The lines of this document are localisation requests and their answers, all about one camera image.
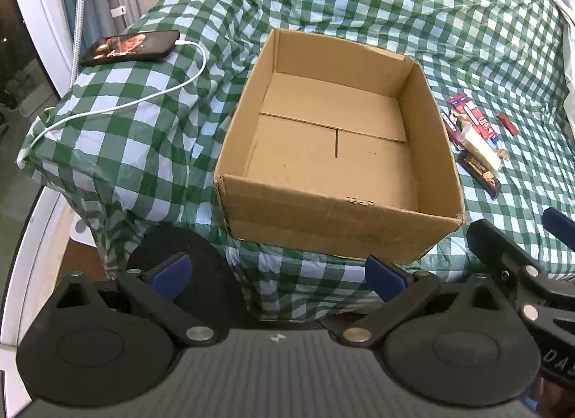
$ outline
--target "smartphone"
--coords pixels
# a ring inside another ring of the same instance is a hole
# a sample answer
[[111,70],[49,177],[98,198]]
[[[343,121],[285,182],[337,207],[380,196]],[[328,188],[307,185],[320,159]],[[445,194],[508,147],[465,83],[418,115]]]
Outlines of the smartphone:
[[80,66],[161,60],[172,51],[178,38],[177,30],[139,32],[102,38],[86,50],[80,60]]

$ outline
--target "gray plastic base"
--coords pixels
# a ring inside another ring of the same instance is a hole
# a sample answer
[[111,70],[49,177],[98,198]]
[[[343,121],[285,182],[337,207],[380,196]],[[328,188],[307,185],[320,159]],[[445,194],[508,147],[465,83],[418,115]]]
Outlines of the gray plastic base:
[[342,346],[326,331],[231,331],[222,343],[187,349],[171,374],[137,399],[98,409],[36,400],[19,414],[19,418],[462,416],[536,417],[519,401],[476,410],[427,402],[387,377],[371,351]]

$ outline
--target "checkered cloth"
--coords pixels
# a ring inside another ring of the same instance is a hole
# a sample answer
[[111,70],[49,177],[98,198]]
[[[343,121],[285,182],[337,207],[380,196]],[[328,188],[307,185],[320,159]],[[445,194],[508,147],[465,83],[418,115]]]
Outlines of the checkered cloth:
[[[448,98],[470,95],[511,160],[500,172],[502,191],[495,201],[459,169],[468,221],[492,221],[555,276],[573,272],[573,255],[540,221],[548,206],[575,218],[573,155],[561,132],[563,20],[551,0],[160,0],[128,31],[175,28],[182,38],[198,41],[209,53],[199,79],[137,107],[70,121],[39,141],[27,163],[89,224],[109,272],[124,267],[143,235],[168,221],[198,232],[225,254],[260,318],[305,320],[376,302],[361,262],[239,241],[225,230],[213,170],[273,27],[414,57],[445,110]],[[59,105],[36,120],[25,144],[68,115],[176,86],[200,62],[194,47],[182,46],[162,63],[86,68]],[[499,111],[519,135],[499,126]],[[463,228],[410,269],[447,279],[477,265]]]

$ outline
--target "black snack package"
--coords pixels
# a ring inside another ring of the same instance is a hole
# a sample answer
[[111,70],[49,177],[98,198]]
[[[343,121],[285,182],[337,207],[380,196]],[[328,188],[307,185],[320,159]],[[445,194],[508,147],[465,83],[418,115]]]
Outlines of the black snack package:
[[494,177],[491,171],[485,168],[482,163],[468,151],[459,154],[457,161],[483,186],[492,198],[497,198],[501,191],[501,183]]

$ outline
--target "cardboard box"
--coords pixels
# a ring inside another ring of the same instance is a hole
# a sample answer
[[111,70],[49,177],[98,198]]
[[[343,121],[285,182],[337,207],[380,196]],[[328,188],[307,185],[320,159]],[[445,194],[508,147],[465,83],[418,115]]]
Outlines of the cardboard box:
[[462,224],[448,141],[412,59],[274,30],[214,182],[236,238],[405,264]]

